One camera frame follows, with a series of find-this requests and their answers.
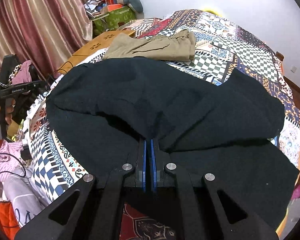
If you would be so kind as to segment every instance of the yellow object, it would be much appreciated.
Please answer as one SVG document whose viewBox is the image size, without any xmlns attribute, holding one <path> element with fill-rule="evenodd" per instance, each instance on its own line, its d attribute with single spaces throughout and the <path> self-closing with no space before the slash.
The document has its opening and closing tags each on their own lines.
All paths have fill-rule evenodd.
<svg viewBox="0 0 300 240">
<path fill-rule="evenodd" d="M 284 217 L 284 219 L 282 220 L 281 224 L 279 225 L 279 227 L 275 231 L 279 237 L 281 236 L 281 234 L 282 234 L 282 232 L 284 230 L 284 227 L 287 224 L 287 220 L 288 220 L 288 209 L 287 209 L 287 212 L 286 212 L 286 216 Z"/>
<path fill-rule="evenodd" d="M 202 9 L 202 11 L 204 11 L 204 12 L 209 12 L 209 13 L 212 13 L 212 14 L 214 14 L 214 15 L 217 15 L 217 16 L 222 17 L 222 14 L 219 13 L 217 10 L 215 10 L 215 9 L 213 9 L 213 8 L 206 7 L 206 8 L 204 8 L 204 9 Z"/>
</svg>

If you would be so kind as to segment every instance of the wooden table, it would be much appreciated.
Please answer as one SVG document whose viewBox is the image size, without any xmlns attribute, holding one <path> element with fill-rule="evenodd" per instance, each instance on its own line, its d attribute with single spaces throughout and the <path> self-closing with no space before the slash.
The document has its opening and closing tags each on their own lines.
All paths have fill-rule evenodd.
<svg viewBox="0 0 300 240">
<path fill-rule="evenodd" d="M 61 74 L 66 74 L 72 68 L 72 66 L 78 65 L 80 62 L 95 53 L 97 50 L 109 47 L 113 39 L 120 33 L 125 33 L 130 37 L 134 37 L 135 31 L 110 31 L 100 34 L 92 41 L 89 41 L 86 45 L 78 49 L 74 54 L 72 54 L 72 56 L 65 63 L 63 63 L 58 72 Z"/>
</svg>

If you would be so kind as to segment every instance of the orange fabric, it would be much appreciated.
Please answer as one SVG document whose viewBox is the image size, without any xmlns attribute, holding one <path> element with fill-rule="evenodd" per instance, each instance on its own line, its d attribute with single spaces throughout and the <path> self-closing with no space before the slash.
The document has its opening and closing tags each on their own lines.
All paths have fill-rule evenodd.
<svg viewBox="0 0 300 240">
<path fill-rule="evenodd" d="M 11 202 L 0 202 L 0 228 L 10 240 L 20 229 Z"/>
<path fill-rule="evenodd" d="M 283 65 L 282 65 L 282 62 L 281 62 L 281 65 L 280 65 L 280 69 L 281 69 L 281 73 L 282 73 L 282 76 L 283 76 Z"/>
<path fill-rule="evenodd" d="M 20 229 L 11 202 L 0 202 L 0 228 L 10 240 L 14 239 Z"/>
</svg>

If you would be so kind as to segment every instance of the metal bolt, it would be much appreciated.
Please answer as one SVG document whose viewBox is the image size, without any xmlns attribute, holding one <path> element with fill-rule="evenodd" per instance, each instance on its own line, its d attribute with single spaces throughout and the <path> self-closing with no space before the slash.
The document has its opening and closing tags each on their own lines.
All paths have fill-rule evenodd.
<svg viewBox="0 0 300 240">
<path fill-rule="evenodd" d="M 86 175 L 83 176 L 83 180 L 85 182 L 90 182 L 90 181 L 93 180 L 93 175 L 92 174 L 86 174 Z"/>
<path fill-rule="evenodd" d="M 213 181 L 216 178 L 212 173 L 207 173 L 204 177 L 209 181 Z"/>
<path fill-rule="evenodd" d="M 124 165 L 122 165 L 122 168 L 125 170 L 125 171 L 129 171 L 132 169 L 132 165 L 130 163 L 126 163 Z"/>
<path fill-rule="evenodd" d="M 175 165 L 174 163 L 168 163 L 166 165 L 166 167 L 167 167 L 168 170 L 172 171 L 172 170 L 174 170 L 177 167 L 177 165 Z"/>
</svg>

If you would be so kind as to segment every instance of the cable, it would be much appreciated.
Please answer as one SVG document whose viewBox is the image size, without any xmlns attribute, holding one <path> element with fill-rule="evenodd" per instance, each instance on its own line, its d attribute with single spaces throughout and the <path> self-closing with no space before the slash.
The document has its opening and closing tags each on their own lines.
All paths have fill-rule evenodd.
<svg viewBox="0 0 300 240">
<path fill-rule="evenodd" d="M 63 63 L 63 65 L 62 65 L 60 68 L 58 68 L 57 70 L 53 71 L 51 74 L 48 74 L 48 77 L 51 77 L 51 78 L 52 78 L 53 83 L 55 83 L 55 80 L 54 80 L 54 78 L 53 78 L 52 75 L 53 75 L 55 72 L 62 70 L 62 71 L 64 71 L 66 74 L 68 73 L 66 70 L 62 69 L 63 66 L 64 66 L 66 63 L 68 63 L 68 62 L 71 64 L 71 66 L 72 66 L 72 68 L 73 68 L 73 64 L 72 64 L 70 61 L 66 61 L 65 63 Z"/>
<path fill-rule="evenodd" d="M 1 174 L 1 173 L 7 172 L 7 173 L 10 173 L 10 174 L 12 174 L 12 175 L 17 175 L 17 176 L 19 176 L 19 177 L 21 177 L 21 178 L 25 178 L 25 177 L 26 177 L 26 168 L 24 167 L 24 165 L 21 163 L 21 161 L 20 161 L 17 157 L 15 157 L 14 155 L 12 155 L 12 154 L 10 154 L 10 153 L 0 153 L 0 154 L 1 154 L 1 155 L 9 155 L 9 156 L 15 158 L 15 159 L 20 163 L 20 165 L 22 166 L 24 175 L 21 176 L 21 175 L 19 175 L 19 174 L 13 173 L 13 172 L 11 172 L 11 171 L 0 171 L 0 174 Z"/>
</svg>

